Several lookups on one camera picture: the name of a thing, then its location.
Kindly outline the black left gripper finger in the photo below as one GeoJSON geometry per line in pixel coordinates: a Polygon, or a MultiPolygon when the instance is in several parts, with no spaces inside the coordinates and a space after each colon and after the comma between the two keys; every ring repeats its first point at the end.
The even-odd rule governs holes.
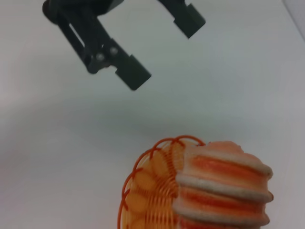
{"type": "Polygon", "coordinates": [[[204,17],[192,5],[186,5],[185,0],[158,0],[174,17],[174,23],[189,39],[204,25],[204,17]]]}

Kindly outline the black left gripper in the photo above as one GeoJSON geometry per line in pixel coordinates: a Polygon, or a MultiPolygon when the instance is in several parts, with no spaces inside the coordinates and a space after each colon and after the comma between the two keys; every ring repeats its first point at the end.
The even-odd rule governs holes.
{"type": "Polygon", "coordinates": [[[104,15],[124,0],[46,0],[42,6],[45,17],[59,28],[76,51],[87,71],[96,74],[113,66],[116,75],[133,91],[142,86],[151,74],[133,56],[112,39],[95,16],[57,14],[60,10],[89,7],[96,16],[104,15]]]}

